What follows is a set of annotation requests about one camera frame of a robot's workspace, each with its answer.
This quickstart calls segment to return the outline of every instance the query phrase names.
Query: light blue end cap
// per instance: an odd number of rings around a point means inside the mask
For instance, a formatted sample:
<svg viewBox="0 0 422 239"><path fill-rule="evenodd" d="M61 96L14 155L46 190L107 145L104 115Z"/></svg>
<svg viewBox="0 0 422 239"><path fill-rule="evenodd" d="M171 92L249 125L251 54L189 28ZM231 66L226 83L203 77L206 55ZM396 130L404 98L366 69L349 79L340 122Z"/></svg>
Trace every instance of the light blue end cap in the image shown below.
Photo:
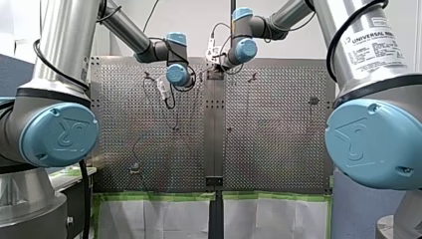
<svg viewBox="0 0 422 239"><path fill-rule="evenodd" d="M167 81L176 87L185 87L189 83L189 73L180 64L173 64L167 68Z"/></svg>
<svg viewBox="0 0 422 239"><path fill-rule="evenodd" d="M257 56L258 47L254 40L243 39L236 46L236 59L240 63L246 63Z"/></svg>
<svg viewBox="0 0 422 239"><path fill-rule="evenodd" d="M354 100L328 119L325 143L335 165L372 188L422 187L422 124L410 113L375 100Z"/></svg>
<svg viewBox="0 0 422 239"><path fill-rule="evenodd" d="M237 21L241 18L252 16L253 14L254 12L252 11L251 8L243 7L243 8L236 9L232 14L232 18L233 18L233 21Z"/></svg>
<svg viewBox="0 0 422 239"><path fill-rule="evenodd" d="M20 138L22 156L39 167L75 164L91 152L99 124L86 107L61 103L46 108L25 126Z"/></svg>
<svg viewBox="0 0 422 239"><path fill-rule="evenodd" d="M171 41L183 46L187 46L186 35L184 35L183 33L179 33L179 32L168 33L166 39L168 41Z"/></svg>

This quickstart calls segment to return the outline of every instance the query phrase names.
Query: vertical metal post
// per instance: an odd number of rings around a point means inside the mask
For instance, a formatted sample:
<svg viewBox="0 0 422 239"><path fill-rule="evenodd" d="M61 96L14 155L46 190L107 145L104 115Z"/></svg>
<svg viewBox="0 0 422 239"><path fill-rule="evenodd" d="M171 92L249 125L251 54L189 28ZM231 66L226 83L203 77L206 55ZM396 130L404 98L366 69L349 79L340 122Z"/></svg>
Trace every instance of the vertical metal post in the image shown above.
<svg viewBox="0 0 422 239"><path fill-rule="evenodd" d="M236 10L237 6L236 6L237 2L236 0L230 0L230 24L233 24L233 12ZM233 47L233 42L230 41L230 47Z"/></svg>
<svg viewBox="0 0 422 239"><path fill-rule="evenodd" d="M208 190L216 193L210 203L209 239L224 239L223 147L225 137L224 74L208 71L205 90L205 171Z"/></svg>

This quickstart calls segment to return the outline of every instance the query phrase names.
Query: perforated metal panel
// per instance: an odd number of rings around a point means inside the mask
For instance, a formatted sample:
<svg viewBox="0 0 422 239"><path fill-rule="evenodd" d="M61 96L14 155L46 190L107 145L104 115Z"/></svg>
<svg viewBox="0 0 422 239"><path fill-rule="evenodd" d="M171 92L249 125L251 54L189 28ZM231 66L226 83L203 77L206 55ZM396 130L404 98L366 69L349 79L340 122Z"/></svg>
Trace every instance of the perforated metal panel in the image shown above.
<svg viewBox="0 0 422 239"><path fill-rule="evenodd" d="M153 79L165 73L164 65L142 65L132 58L95 58L93 63L93 110L101 122L96 191L203 191L200 79L189 93L174 92L176 108L168 110L156 83L144 79L145 72ZM192 67L202 71L201 65Z"/></svg>
<svg viewBox="0 0 422 239"><path fill-rule="evenodd" d="M190 62L198 73L208 68ZM143 80L145 72L156 78L164 71L133 58L93 59L102 131L96 191L204 191L205 176L223 176L224 190L327 193L332 163L323 133L334 87L323 61L256 60L223 84L198 76L193 91L175 92L172 111L155 83ZM209 148L220 153L205 155ZM129 173L136 164L139 171Z"/></svg>
<svg viewBox="0 0 422 239"><path fill-rule="evenodd" d="M334 89L323 62L255 65L226 84L225 189L326 192L324 129Z"/></svg>

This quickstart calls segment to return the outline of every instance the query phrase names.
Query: black cable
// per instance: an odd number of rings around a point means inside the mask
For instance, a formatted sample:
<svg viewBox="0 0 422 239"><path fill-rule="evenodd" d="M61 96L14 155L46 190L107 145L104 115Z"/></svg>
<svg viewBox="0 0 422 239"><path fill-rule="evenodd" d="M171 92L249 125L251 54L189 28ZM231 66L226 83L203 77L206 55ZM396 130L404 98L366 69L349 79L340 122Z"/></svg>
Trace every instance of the black cable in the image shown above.
<svg viewBox="0 0 422 239"><path fill-rule="evenodd" d="M241 65L241 67L240 67L240 69L239 69L238 71L236 71L235 73L230 73L229 71L226 71L226 69L224 69L223 63L221 62L221 57L222 57L222 56L225 56L225 54L223 54L223 49L224 49L224 47L227 45L227 43L229 42L229 40L230 40L231 38L232 38L232 37L231 37L231 36L229 36L229 37L227 38L227 40L224 42L223 46L221 47L219 59L220 59L221 69L223 69L223 72L224 72L225 74L227 74L227 75L234 76L234 75L236 75L236 74L239 74L239 73L242 71L244 64L242 64L242 65Z"/></svg>
<svg viewBox="0 0 422 239"><path fill-rule="evenodd" d="M217 29L218 26L225 26L226 28L228 28L229 30L231 30L231 28L230 28L229 25L227 25L225 23L222 23L222 22L217 23L217 24L214 25L214 28L212 29L212 32L211 32L211 37L212 38L214 37L215 30Z"/></svg>
<svg viewBox="0 0 422 239"><path fill-rule="evenodd" d="M159 2L159 0L155 1L154 6L152 7L151 13L149 13L149 17L145 22L145 26L143 27L143 33L145 33L145 31L146 31L146 27L148 26L149 20L151 20L152 14L154 13L155 7L157 6L158 2Z"/></svg>
<svg viewBox="0 0 422 239"><path fill-rule="evenodd" d="M388 0L373 0L372 2L364 5L363 7L357 9L353 14L350 15L350 17L347 18L347 20L341 25L341 27L338 29L338 31L334 34L332 37L331 42L329 43L327 53L326 53L326 69L328 70L329 76L337 82L337 77L335 76L335 73L332 68L332 62L333 62L333 56L335 53L335 49L342 37L342 35L347 31L348 27L353 24L354 21L356 21L363 13L366 12L369 8L383 3L384 5L382 8L387 7Z"/></svg>
<svg viewBox="0 0 422 239"><path fill-rule="evenodd" d="M316 14L317 13L313 13L313 15L304 24L302 24L301 26L299 26L297 28L291 28L291 29L283 29L283 28L279 28L279 27L277 27L277 28L279 30L285 31L285 32L295 32L295 31L301 30L303 27L305 27L307 24L309 24L313 20L313 18L315 17Z"/></svg>
<svg viewBox="0 0 422 239"><path fill-rule="evenodd" d="M195 70L191 66L188 65L187 67L192 71L192 73L190 74L190 76L193 77L192 85L190 85L187 89L178 89L176 86L172 85L173 88L174 88L174 90L176 90L177 92L180 92L180 93L190 92L195 87L195 84L196 84L196 72L195 72Z"/></svg>
<svg viewBox="0 0 422 239"><path fill-rule="evenodd" d="M313 12L316 10L314 7L314 4L311 2L311 0L305 0L305 3L307 3L308 7L313 10Z"/></svg>
<svg viewBox="0 0 422 239"><path fill-rule="evenodd" d="M82 175L82 183L84 185L84 211L85 211L85 219L84 219L84 232L83 232L83 239L90 238L90 227L91 227L91 191L90 191L90 180L88 179L88 171L87 165L85 164L85 160L81 160L79 162L81 168L81 175Z"/></svg>
<svg viewBox="0 0 422 239"><path fill-rule="evenodd" d="M165 102L165 106L169 109L169 110L173 110L174 108L176 108L176 100L174 99L174 92L173 92L173 88L170 86L170 91L171 91L171 97L173 98L173 106L171 107L169 104L168 104L168 98L166 98L165 100L164 100L164 102Z"/></svg>
<svg viewBox="0 0 422 239"><path fill-rule="evenodd" d="M97 23L102 23L106 21L108 18L112 17L116 12L120 11L121 6L116 7L110 14L106 15L105 17L97 19Z"/></svg>
<svg viewBox="0 0 422 239"><path fill-rule="evenodd" d="M106 16L106 5L107 5L107 0L103 0L103 7L101 9L101 16L100 18L103 18Z"/></svg>
<svg viewBox="0 0 422 239"><path fill-rule="evenodd" d="M53 72L55 72L57 75L67 79L68 81L72 82L75 85L78 85L80 87L82 87L84 89L84 91L87 91L89 89L89 87L87 85L85 85L84 83L76 80L75 78L72 78L66 74L64 74L63 72L61 72L59 69L57 69L55 66L53 66L53 64L51 64L49 61L47 61L47 59L44 57L43 53L41 53L40 50L40 39L38 39L37 41L34 42L34 52L37 55L37 57L48 67L50 68Z"/></svg>

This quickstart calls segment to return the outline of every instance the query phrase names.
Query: green tape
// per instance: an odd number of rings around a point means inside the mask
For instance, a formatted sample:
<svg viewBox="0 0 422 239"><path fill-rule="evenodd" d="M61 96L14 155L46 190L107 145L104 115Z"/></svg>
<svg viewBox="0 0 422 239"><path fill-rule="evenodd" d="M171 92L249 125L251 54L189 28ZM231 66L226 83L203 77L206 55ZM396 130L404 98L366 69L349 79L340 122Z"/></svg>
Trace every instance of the green tape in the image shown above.
<svg viewBox="0 0 422 239"><path fill-rule="evenodd" d="M212 201L215 193L157 193L157 192L121 192L121 193L96 193L100 201Z"/></svg>
<svg viewBox="0 0 422 239"><path fill-rule="evenodd" d="M306 195L295 193L280 192L223 192L224 200L257 200L257 199L278 199L306 202L327 202L331 201L330 196L325 195Z"/></svg>
<svg viewBox="0 0 422 239"><path fill-rule="evenodd" d="M94 239L99 239L101 204L102 204L101 198L94 197Z"/></svg>
<svg viewBox="0 0 422 239"><path fill-rule="evenodd" d="M327 213L326 213L326 239L331 239L331 216L332 216L332 198L329 197L328 206L327 206Z"/></svg>

